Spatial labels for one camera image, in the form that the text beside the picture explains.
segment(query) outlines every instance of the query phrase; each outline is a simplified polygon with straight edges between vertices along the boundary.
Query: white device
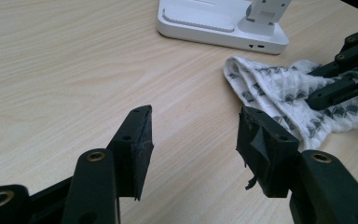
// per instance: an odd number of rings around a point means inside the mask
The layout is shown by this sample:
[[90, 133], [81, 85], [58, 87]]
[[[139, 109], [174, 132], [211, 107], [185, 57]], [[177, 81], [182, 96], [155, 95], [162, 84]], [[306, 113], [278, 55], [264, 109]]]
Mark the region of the white device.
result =
[[289, 39], [278, 24], [291, 0], [159, 0], [167, 37], [279, 54]]

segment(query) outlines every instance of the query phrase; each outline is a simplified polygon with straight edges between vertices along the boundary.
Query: light wood surface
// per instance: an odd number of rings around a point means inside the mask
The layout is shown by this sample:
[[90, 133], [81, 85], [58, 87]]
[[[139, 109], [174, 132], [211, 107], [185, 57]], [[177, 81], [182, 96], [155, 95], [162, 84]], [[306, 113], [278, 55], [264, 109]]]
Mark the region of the light wood surface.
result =
[[[231, 55], [329, 63], [358, 32], [358, 9], [293, 0], [280, 55], [166, 38], [157, 14], [158, 0], [0, 0], [0, 186], [34, 194], [71, 176], [83, 152], [151, 104], [155, 149], [142, 200], [121, 199], [122, 223], [293, 223], [288, 199], [245, 190], [241, 102], [223, 65]], [[358, 130], [330, 134], [320, 150], [358, 180]]]

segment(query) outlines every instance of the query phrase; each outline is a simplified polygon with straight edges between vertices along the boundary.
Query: white plastic base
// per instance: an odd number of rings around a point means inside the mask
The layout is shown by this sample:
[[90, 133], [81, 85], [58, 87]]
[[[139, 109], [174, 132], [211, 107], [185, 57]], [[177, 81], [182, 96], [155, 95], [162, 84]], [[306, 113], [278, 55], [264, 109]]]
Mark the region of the white plastic base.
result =
[[278, 23], [273, 24], [273, 32], [269, 34], [262, 34], [262, 30], [243, 31], [257, 29], [251, 27], [257, 24], [249, 24], [247, 29], [247, 21], [242, 20], [250, 4], [244, 0], [159, 0], [158, 31], [177, 39], [270, 54], [281, 53], [289, 39]]

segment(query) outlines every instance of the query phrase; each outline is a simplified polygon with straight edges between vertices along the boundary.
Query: white cloth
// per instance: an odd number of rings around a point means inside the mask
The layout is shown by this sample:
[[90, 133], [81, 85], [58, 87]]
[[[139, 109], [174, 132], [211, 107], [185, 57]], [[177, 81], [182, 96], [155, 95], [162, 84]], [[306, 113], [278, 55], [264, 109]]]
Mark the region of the white cloth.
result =
[[321, 111], [305, 102], [311, 93], [343, 76], [358, 80], [358, 69], [335, 78], [307, 75], [319, 66], [301, 60], [289, 67], [277, 67], [233, 56], [226, 60], [224, 75], [246, 106], [263, 110], [278, 121], [300, 140], [302, 151], [318, 149], [331, 132], [358, 129], [358, 96]]

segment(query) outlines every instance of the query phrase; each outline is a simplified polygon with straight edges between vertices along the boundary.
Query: wooden table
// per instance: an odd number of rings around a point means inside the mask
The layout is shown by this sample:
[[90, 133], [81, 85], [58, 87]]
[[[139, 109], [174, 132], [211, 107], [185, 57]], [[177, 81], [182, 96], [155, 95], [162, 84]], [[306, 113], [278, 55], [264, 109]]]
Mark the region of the wooden table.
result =
[[[293, 223], [288, 199], [245, 190], [253, 174], [235, 150], [241, 102], [223, 65], [231, 55], [329, 63], [358, 32], [358, 9], [292, 1], [280, 55], [167, 38], [157, 14], [157, 0], [0, 1], [0, 186], [34, 194], [71, 176], [130, 110], [152, 105], [144, 193], [121, 199], [122, 223]], [[358, 180], [358, 130], [330, 134], [320, 150]]]

